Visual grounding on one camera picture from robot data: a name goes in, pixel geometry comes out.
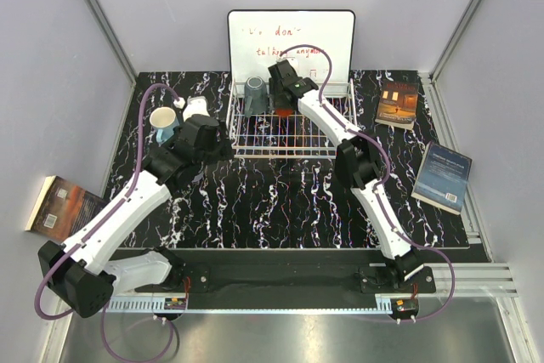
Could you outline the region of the orange mug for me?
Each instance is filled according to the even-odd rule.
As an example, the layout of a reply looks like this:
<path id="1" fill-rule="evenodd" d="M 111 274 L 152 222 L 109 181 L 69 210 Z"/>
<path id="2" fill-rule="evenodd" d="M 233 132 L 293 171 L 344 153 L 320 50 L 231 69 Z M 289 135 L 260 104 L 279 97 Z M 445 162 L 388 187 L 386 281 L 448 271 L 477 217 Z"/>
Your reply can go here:
<path id="1" fill-rule="evenodd" d="M 291 107 L 276 107 L 275 114 L 281 118 L 287 118 L 293 114 L 293 108 Z"/>

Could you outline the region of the light blue mug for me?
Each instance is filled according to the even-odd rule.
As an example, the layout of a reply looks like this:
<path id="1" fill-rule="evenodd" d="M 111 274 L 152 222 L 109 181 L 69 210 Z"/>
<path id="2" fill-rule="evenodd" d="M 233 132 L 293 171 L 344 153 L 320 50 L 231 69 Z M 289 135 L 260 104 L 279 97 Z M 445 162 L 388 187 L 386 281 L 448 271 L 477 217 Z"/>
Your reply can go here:
<path id="1" fill-rule="evenodd" d="M 160 107 L 152 111 L 150 125 L 156 131 L 157 144 L 162 145 L 174 135 L 174 129 L 179 125 L 179 121 L 174 109 Z"/>

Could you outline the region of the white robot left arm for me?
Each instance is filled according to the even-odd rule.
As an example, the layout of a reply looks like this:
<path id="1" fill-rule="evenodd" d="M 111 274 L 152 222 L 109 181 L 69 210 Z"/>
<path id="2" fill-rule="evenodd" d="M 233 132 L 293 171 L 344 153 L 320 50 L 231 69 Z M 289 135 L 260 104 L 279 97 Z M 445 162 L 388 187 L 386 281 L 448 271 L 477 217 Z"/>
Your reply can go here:
<path id="1" fill-rule="evenodd" d="M 225 122 L 194 114 L 162 145 L 149 150 L 124 188 L 95 218 L 64 242 L 47 241 L 37 253 L 43 280 L 82 318 L 110 299 L 143 286 L 167 292 L 183 284 L 185 262 L 165 247 L 112 260 L 124 240 L 156 208 L 189 186 L 204 167 L 234 156 Z"/>

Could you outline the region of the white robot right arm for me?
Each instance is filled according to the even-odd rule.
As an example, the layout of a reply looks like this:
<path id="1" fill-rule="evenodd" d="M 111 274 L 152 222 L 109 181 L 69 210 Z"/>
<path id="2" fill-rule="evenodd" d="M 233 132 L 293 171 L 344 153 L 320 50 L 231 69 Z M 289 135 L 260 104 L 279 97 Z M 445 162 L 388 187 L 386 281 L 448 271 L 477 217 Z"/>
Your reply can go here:
<path id="1" fill-rule="evenodd" d="M 312 79 L 301 77 L 288 60 L 269 67 L 269 91 L 275 110 L 297 111 L 308 118 L 336 148 L 334 173 L 340 184 L 362 205 L 377 234 L 384 257 L 382 278 L 396 292 L 413 286 L 423 264 L 417 248 L 394 214 L 384 189 L 382 146 L 346 119 L 326 99 Z"/>

